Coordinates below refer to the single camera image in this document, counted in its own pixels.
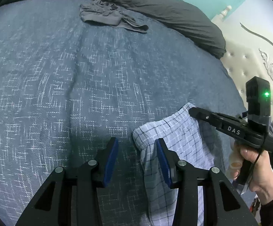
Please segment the person's right hand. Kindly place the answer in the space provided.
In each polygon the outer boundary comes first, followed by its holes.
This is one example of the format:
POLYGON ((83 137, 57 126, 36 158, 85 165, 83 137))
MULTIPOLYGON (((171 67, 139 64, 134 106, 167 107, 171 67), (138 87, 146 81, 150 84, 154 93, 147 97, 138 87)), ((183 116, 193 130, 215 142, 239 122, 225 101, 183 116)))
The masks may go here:
POLYGON ((251 147, 235 142, 229 156, 228 178, 237 179, 244 160, 255 163, 249 189, 257 194, 262 205, 273 201, 273 171, 268 152, 264 150, 258 153, 251 147))

